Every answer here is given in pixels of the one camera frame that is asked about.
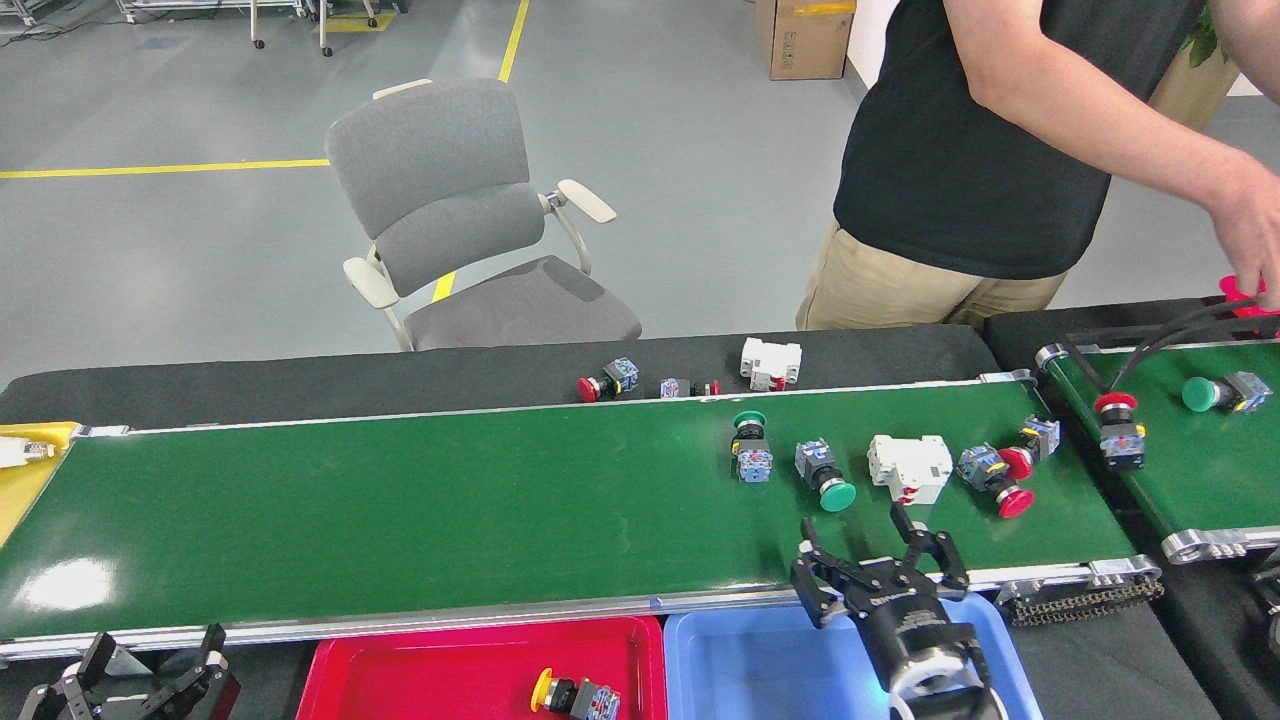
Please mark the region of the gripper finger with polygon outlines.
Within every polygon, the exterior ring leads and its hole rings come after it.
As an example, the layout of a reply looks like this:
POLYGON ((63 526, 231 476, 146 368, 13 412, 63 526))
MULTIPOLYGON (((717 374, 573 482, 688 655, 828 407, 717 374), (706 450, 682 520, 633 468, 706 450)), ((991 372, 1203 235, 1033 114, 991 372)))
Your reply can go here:
POLYGON ((131 708, 131 719, 229 719, 241 684, 223 655, 227 633, 210 625, 197 662, 131 708))
POLYGON ((835 557, 820 547, 810 518, 800 521, 803 541, 791 566, 791 585, 812 625, 823 629, 837 616, 865 620, 870 612, 873 575, 861 565, 835 557))
POLYGON ((969 592, 969 575, 951 536, 946 532, 934 533, 923 521, 914 521, 902 503, 891 503, 890 518, 908 543, 906 555, 893 562, 896 582, 900 585, 927 582, 928 578, 916 566, 919 557, 927 553, 942 573, 937 589, 940 596, 963 600, 969 592))
POLYGON ((69 666, 58 682, 33 687, 26 697, 19 719, 96 719, 92 689, 100 683, 116 651, 115 639, 99 633, 77 665, 69 666))

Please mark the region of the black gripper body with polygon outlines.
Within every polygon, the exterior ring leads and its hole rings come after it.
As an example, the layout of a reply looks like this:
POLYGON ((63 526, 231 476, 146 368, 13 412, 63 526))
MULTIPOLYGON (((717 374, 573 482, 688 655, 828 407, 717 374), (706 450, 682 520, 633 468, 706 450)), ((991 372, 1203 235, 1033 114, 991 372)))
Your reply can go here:
POLYGON ((881 683, 987 683, 988 667, 970 624, 954 623, 938 588, 968 592, 963 564, 940 584, 911 562, 860 562, 847 575, 847 611, 881 683))

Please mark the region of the person's right hand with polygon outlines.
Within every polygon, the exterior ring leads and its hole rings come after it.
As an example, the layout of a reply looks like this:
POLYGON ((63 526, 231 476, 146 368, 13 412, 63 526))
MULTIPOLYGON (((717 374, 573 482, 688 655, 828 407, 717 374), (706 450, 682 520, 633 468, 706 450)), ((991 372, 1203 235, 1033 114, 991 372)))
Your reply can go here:
POLYGON ((1279 299, 1279 181, 1253 158, 1242 156, 1212 187, 1207 209, 1236 277, 1236 288, 1265 310, 1279 299))

